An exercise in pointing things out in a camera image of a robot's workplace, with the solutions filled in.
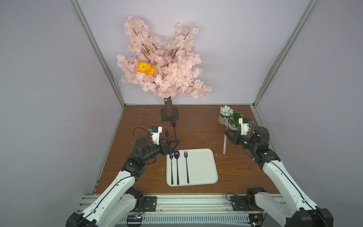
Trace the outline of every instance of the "robotic arm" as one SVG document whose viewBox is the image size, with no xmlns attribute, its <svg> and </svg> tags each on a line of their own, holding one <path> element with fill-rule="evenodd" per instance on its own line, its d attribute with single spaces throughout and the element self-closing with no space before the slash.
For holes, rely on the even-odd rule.
<svg viewBox="0 0 363 227">
<path fill-rule="evenodd" d="M 248 123 L 239 119 L 242 133 L 224 131 L 232 144 L 250 151 L 251 157 L 276 185 L 288 208 L 273 199 L 263 188 L 248 189 L 245 203 L 249 207 L 264 209 L 284 227 L 333 227 L 333 216 L 326 208 L 319 208 L 289 175 L 281 159 L 269 149 L 269 132 L 257 126 L 248 137 Z"/>
<path fill-rule="evenodd" d="M 179 140 L 160 139 L 161 132 L 162 127 L 153 126 L 149 129 L 152 142 L 145 137 L 138 138 L 114 181 L 81 214 L 73 213 L 66 227 L 113 227 L 128 212 L 140 210 L 143 193 L 133 188 L 133 184 L 145 172 L 148 161 L 160 154 L 172 154 L 179 144 Z"/>
</svg>

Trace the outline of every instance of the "spoon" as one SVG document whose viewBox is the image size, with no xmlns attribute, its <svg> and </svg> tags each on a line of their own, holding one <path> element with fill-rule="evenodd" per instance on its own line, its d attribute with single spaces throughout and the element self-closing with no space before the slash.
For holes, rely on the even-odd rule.
<svg viewBox="0 0 363 227">
<path fill-rule="evenodd" d="M 179 158 L 179 151 L 174 151 L 174 157 L 176 158 L 176 184 L 179 185 L 179 170 L 178 170 L 178 158 Z"/>
<path fill-rule="evenodd" d="M 171 163 L 171 184 L 173 185 L 174 184 L 174 180 L 173 180 L 173 162 L 172 162 L 173 154 L 169 155 L 169 158 L 170 158 L 170 163 Z"/>
<path fill-rule="evenodd" d="M 175 132 L 176 121 L 172 121 L 171 126 L 174 127 L 174 134 L 175 134 L 175 139 L 176 139 L 176 132 Z"/>
</svg>

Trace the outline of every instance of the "wooden table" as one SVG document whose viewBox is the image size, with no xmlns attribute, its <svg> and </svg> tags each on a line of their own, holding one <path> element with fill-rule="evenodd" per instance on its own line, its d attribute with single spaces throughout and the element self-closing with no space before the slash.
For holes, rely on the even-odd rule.
<svg viewBox="0 0 363 227">
<path fill-rule="evenodd" d="M 177 149 L 209 148 L 213 151 L 217 164 L 218 182 L 212 185 L 170 187 L 166 184 L 166 157 L 160 155 L 154 164 L 147 167 L 134 187 L 146 194 L 150 193 L 246 193 L 248 188 L 263 187 L 269 193 L 279 193 L 269 177 L 249 158 L 242 147 L 227 141 L 226 155 L 223 155 L 225 126 L 218 123 L 220 105 L 174 105 L 178 107 L 180 120 L 177 121 L 176 136 L 180 140 Z M 244 117 L 256 119 L 249 105 L 230 105 Z M 174 139 L 174 129 L 170 122 L 161 122 L 160 109 L 163 105 L 127 105 L 118 126 L 96 194 L 101 194 L 115 179 L 121 166 L 132 152 L 135 127 L 149 129 L 162 126 L 169 130 L 169 138 Z M 135 138 L 146 137 L 142 129 L 135 130 Z"/>
</svg>

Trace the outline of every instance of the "mounting plate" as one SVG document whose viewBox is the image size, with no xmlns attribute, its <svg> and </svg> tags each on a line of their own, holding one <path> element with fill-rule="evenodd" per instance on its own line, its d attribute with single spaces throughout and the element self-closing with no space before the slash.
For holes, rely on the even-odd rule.
<svg viewBox="0 0 363 227">
<path fill-rule="evenodd" d="M 145 212 L 154 212 L 156 210 L 156 196 L 144 196 L 142 200 L 142 206 L 140 213 Z"/>
<path fill-rule="evenodd" d="M 248 207 L 246 205 L 246 196 L 231 196 L 231 203 L 233 211 L 259 211 L 261 208 L 258 206 Z"/>
<path fill-rule="evenodd" d="M 178 120 L 179 120 L 178 107 L 173 108 L 173 115 L 170 117 L 166 116 L 165 109 L 161 109 L 161 122 L 178 121 Z"/>
</svg>

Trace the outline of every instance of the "orange flower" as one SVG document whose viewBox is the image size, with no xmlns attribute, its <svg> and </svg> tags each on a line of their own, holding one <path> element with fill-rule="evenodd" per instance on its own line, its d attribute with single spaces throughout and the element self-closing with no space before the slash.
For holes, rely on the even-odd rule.
<svg viewBox="0 0 363 227">
<path fill-rule="evenodd" d="M 149 71 L 151 69 L 151 65 L 147 62 L 141 61 L 137 64 L 136 69 L 137 69 L 137 71 L 139 71 L 141 73 L 146 73 L 147 71 Z"/>
<path fill-rule="evenodd" d="M 154 75 L 154 73 L 155 73 L 155 68 L 154 67 L 151 67 L 149 69 L 149 71 L 146 72 L 146 74 L 148 74 L 148 75 Z"/>
</svg>

